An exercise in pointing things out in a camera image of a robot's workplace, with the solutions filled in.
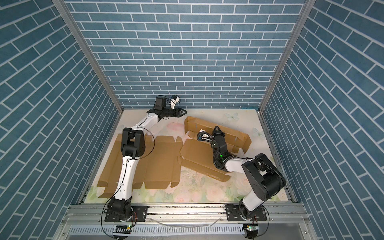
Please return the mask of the brown cardboard box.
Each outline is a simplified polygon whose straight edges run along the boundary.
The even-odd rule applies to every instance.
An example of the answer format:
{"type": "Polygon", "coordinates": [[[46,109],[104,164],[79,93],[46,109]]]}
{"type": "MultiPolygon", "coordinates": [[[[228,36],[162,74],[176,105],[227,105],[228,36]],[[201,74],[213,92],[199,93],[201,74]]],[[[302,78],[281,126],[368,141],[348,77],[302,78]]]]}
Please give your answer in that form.
{"type": "MultiPolygon", "coordinates": [[[[181,148],[181,156],[178,157],[179,164],[220,182],[228,181],[231,177],[227,172],[214,166],[214,150],[211,144],[200,142],[197,137],[201,130],[212,134],[217,124],[191,116],[185,119],[184,124],[185,133],[189,138],[186,139],[181,148]]],[[[224,126],[219,126],[219,128],[225,133],[226,144],[231,154],[237,154],[240,149],[244,153],[248,151],[252,143],[248,134],[224,126]]]]}

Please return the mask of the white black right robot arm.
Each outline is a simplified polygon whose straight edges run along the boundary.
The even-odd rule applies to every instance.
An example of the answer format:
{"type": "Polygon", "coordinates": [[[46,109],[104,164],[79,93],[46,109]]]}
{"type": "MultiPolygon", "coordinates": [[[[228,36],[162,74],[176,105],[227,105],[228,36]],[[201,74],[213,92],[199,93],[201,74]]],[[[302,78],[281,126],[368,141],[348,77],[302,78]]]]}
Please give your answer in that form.
{"type": "Polygon", "coordinates": [[[253,158],[238,157],[228,151],[225,133],[216,126],[212,134],[200,130],[200,142],[213,149],[213,163],[219,170],[245,174],[252,190],[239,202],[240,215],[245,220],[255,217],[256,209],[286,186],[286,180],[265,154],[253,158]]]}

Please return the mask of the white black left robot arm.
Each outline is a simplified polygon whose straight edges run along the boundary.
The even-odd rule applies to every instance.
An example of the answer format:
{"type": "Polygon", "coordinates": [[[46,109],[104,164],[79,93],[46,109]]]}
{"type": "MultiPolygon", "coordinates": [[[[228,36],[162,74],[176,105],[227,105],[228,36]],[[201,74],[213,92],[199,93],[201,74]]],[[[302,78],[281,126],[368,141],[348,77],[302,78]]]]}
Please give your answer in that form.
{"type": "Polygon", "coordinates": [[[181,98],[178,95],[170,97],[158,95],[154,106],[147,115],[131,128],[124,128],[122,133],[121,151],[123,155],[122,169],[117,189],[104,210],[107,216],[116,222],[127,222],[134,218],[132,201],[132,186],[139,160],[144,158],[146,144],[145,133],[164,118],[180,118],[187,111],[177,107],[181,98]]]}

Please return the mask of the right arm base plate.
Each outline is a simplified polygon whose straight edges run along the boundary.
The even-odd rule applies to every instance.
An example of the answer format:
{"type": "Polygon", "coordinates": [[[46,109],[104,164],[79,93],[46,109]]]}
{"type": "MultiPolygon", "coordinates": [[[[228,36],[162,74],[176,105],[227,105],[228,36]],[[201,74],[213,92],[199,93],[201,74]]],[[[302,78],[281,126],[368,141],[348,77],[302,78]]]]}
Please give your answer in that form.
{"type": "Polygon", "coordinates": [[[263,205],[249,211],[245,206],[239,204],[226,204],[224,207],[227,214],[227,221],[266,221],[267,215],[263,205]]]}

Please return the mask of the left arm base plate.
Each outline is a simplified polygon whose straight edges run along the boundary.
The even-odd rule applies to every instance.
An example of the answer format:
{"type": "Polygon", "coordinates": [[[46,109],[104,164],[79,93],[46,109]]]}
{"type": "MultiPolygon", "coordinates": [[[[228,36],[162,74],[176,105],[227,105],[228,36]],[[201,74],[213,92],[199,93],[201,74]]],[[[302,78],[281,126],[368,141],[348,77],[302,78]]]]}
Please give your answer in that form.
{"type": "Polygon", "coordinates": [[[105,209],[103,213],[105,214],[104,221],[109,223],[137,223],[145,222],[148,212],[148,206],[131,206],[131,217],[126,219],[124,216],[120,216],[112,211],[105,209]]]}

